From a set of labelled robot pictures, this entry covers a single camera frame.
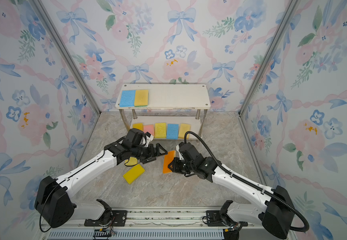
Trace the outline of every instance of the sponge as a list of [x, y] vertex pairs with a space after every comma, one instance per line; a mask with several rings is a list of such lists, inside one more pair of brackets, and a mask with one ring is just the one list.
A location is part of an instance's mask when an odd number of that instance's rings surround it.
[[137, 158], [136, 157], [130, 157], [128, 162], [125, 162], [124, 165], [126, 166], [133, 166], [137, 164]]
[[140, 175], [142, 175], [145, 172], [145, 169], [140, 165], [136, 165], [131, 170], [126, 172], [123, 177], [128, 182], [128, 184], [133, 183]]
[[179, 134], [179, 124], [168, 123], [167, 139], [177, 139], [178, 134]]
[[132, 128], [136, 128], [136, 129], [139, 129], [139, 130], [143, 130], [143, 124], [140, 122], [140, 123], [134, 123], [132, 125]]
[[166, 138], [167, 137], [167, 130], [166, 130], [166, 123], [155, 123], [155, 138]]
[[185, 133], [190, 131], [190, 130], [191, 130], [190, 124], [186, 124], [186, 123], [180, 124], [179, 138], [184, 138]]
[[136, 90], [135, 107], [148, 105], [148, 89]]
[[149, 132], [152, 136], [155, 136], [155, 130], [153, 128], [153, 125], [144, 125], [143, 126], [143, 131], [145, 133]]
[[176, 151], [169, 151], [167, 155], [164, 156], [164, 163], [163, 163], [163, 173], [169, 173], [172, 172], [168, 168], [168, 164], [170, 164], [173, 161], [173, 158], [176, 157]]
[[120, 107], [134, 107], [136, 90], [124, 90], [122, 91], [122, 97], [120, 98]]

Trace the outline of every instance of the shelf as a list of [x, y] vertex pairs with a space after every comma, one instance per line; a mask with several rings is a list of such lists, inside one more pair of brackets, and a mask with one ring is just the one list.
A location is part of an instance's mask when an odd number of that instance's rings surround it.
[[[120, 107], [123, 90], [148, 89], [148, 106]], [[210, 109], [205, 84], [123, 84], [117, 109]]]
[[[166, 122], [171, 124], [187, 123], [191, 125], [191, 131], [198, 133], [200, 130], [200, 119], [192, 117], [180, 117], [180, 116], [138, 116], [137, 119], [132, 119], [131, 128], [134, 123], [142, 123], [143, 125], [155, 125], [158, 122]], [[197, 139], [195, 136], [190, 134], [187, 139]]]

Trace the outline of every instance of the yellow sponge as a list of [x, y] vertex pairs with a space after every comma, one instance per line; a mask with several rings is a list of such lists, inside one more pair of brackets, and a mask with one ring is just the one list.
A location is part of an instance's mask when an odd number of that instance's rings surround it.
[[166, 138], [167, 137], [167, 128], [166, 123], [155, 123], [155, 138]]
[[136, 157], [130, 157], [128, 162], [125, 162], [124, 165], [126, 166], [133, 166], [137, 164], [137, 158]]
[[148, 89], [136, 90], [135, 93], [135, 107], [148, 105]]
[[139, 130], [143, 130], [143, 124], [142, 123], [134, 123], [132, 125], [132, 128], [136, 128], [136, 129], [139, 129]]
[[128, 182], [128, 184], [133, 183], [140, 175], [142, 175], [145, 172], [145, 169], [140, 165], [136, 165], [131, 170], [126, 172], [123, 177]]
[[184, 138], [184, 135], [186, 132], [191, 130], [191, 125], [190, 124], [186, 124], [186, 123], [182, 123], [180, 124], [180, 130], [179, 130], [179, 138]]

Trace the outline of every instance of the shelf leg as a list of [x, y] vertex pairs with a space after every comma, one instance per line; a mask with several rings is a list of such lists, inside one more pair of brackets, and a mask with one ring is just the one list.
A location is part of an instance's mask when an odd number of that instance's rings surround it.
[[136, 111], [132, 109], [133, 119], [137, 119]]
[[121, 116], [122, 119], [123, 119], [125, 128], [127, 129], [127, 132], [128, 132], [131, 128], [130, 128], [130, 126], [129, 126], [129, 123], [128, 123], [128, 121], [127, 121], [127, 118], [125, 117], [124, 109], [119, 109], [119, 112], [120, 112], [120, 116]]
[[200, 118], [200, 109], [198, 109], [197, 113], [196, 113], [196, 120]]
[[199, 136], [201, 137], [201, 132], [203, 130], [203, 124], [204, 124], [204, 119], [205, 119], [205, 115], [207, 115], [208, 109], [204, 109], [204, 116], [203, 116], [203, 120], [201, 121], [200, 124], [200, 129], [199, 129]]

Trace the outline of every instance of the pink sponge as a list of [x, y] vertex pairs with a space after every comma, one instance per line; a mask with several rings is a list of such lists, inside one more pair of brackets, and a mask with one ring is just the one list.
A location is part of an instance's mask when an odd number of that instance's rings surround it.
[[144, 125], [143, 131], [145, 133], [149, 132], [152, 136], [155, 136], [155, 129], [153, 128], [153, 125]]

